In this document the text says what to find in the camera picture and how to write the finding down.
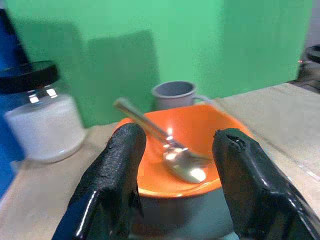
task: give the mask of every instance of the beige table surface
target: beige table surface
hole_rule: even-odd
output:
[[[320,216],[320,111],[314,113],[320,95],[285,83],[216,99],[214,104],[250,128]],[[82,174],[104,149],[114,127],[90,128],[81,149],[61,162],[24,161],[1,201],[0,240],[51,239]]]

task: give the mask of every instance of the cup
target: cup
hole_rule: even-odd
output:
[[[207,104],[212,100],[204,95],[196,94],[196,86],[188,81],[169,81],[155,86],[152,89],[157,110],[165,110],[191,106],[195,99],[200,99]]]

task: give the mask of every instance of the green backdrop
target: green backdrop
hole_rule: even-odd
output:
[[[87,127],[129,97],[191,81],[212,98],[293,80],[312,0],[10,0],[31,60],[54,60]]]

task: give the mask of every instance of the orange bowl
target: orange bowl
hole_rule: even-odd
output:
[[[163,161],[163,144],[147,132],[146,147],[137,176],[139,193],[144,197],[189,197],[220,188],[221,182],[212,154],[216,130],[237,128],[252,136],[238,120],[210,105],[172,108],[148,112],[145,115],[191,151],[210,157],[212,163],[205,169],[207,178],[204,182],[199,184],[185,182],[170,172]],[[125,118],[116,128],[131,122],[131,119]]]

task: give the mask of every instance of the black object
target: black object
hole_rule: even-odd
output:
[[[229,128],[215,133],[212,151],[240,238],[320,240],[319,218],[258,142]]]
[[[57,65],[36,61],[0,71],[0,94],[15,94],[43,88],[59,80]]]
[[[127,239],[131,218],[142,214],[137,174],[145,147],[137,124],[118,128],[83,174],[52,239]]]
[[[307,47],[305,54],[309,60],[320,64],[320,44]]]

